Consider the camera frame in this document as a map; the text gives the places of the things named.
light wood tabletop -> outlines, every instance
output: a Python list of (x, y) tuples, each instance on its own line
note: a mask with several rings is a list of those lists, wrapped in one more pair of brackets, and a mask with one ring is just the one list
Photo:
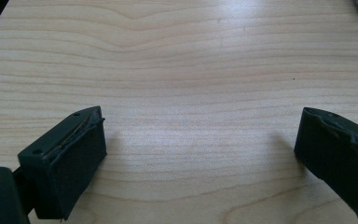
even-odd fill
[(10, 0), (0, 166), (93, 105), (108, 155), (68, 224), (358, 223), (293, 152), (304, 106), (358, 123), (351, 0)]

table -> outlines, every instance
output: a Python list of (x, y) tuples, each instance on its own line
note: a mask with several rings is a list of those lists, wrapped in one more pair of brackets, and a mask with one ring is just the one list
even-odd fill
[(68, 224), (358, 223), (293, 153), (304, 106), (358, 123), (352, 1), (11, 0), (0, 166), (93, 105), (108, 156)]

wooden surface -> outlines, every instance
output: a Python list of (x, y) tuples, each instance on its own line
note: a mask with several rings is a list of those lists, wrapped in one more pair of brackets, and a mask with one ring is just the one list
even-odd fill
[(68, 224), (358, 223), (293, 153), (304, 106), (358, 122), (350, 0), (10, 0), (0, 166), (92, 105), (108, 156)]

wood grain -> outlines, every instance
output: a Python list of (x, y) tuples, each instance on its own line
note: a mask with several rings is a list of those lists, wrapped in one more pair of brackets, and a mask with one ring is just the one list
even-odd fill
[(68, 224), (358, 223), (293, 153), (304, 106), (358, 122), (352, 1), (11, 0), (0, 166), (92, 105), (108, 156)]

wooden table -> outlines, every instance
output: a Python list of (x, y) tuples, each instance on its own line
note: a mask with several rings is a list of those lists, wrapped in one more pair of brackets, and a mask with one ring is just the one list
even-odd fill
[(358, 223), (293, 153), (304, 106), (358, 123), (350, 0), (11, 0), (0, 166), (93, 105), (108, 156), (68, 224)]

